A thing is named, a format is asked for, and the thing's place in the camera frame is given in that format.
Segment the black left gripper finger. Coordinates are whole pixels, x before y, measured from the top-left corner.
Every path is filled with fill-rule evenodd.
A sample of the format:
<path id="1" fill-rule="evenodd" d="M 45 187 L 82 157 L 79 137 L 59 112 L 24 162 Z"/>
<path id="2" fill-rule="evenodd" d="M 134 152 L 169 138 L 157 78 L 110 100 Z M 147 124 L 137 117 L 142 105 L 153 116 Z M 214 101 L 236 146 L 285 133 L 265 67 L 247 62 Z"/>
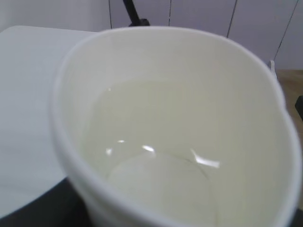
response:
<path id="1" fill-rule="evenodd" d="M 91 227 L 85 205 L 67 179 L 0 219 L 2 227 Z"/>

